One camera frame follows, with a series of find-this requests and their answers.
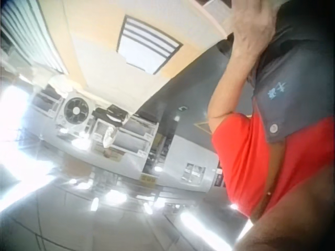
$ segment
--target red shirt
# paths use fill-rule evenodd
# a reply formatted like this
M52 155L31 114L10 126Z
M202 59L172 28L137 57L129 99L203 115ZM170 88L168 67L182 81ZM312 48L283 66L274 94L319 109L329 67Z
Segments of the red shirt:
M269 147L258 112L251 119L229 115L215 130L213 145L219 155L228 197L250 216L264 194ZM286 138L284 163L266 211L294 186L334 160L334 119L325 118Z

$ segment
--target snap button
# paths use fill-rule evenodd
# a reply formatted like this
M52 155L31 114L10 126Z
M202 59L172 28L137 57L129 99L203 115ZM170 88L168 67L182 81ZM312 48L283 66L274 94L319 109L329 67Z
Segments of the snap button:
M276 133L277 131L278 131L277 124L273 124L272 126L270 126L270 132L271 133Z

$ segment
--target hand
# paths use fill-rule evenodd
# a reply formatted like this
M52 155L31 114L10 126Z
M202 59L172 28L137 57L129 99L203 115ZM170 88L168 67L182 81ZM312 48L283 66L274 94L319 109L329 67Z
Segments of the hand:
M278 7L270 0L232 0L232 9L232 55L257 60L275 34Z

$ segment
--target wall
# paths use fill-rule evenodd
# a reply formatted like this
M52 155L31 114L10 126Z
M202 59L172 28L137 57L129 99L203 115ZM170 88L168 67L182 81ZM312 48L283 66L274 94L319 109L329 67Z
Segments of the wall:
M214 152L175 135L166 156L163 172L157 180L157 185L207 192L212 185L218 162L218 156ZM206 167L200 186L181 182L187 163Z

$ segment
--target person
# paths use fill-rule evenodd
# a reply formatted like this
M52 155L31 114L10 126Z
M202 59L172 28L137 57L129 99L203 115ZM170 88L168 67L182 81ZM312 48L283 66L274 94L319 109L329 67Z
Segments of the person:
M292 189L233 250L335 250L334 177L334 165L326 166Z
M312 2L232 1L231 56L207 116L228 197L252 222L334 160L333 44ZM247 79L251 118L235 112Z

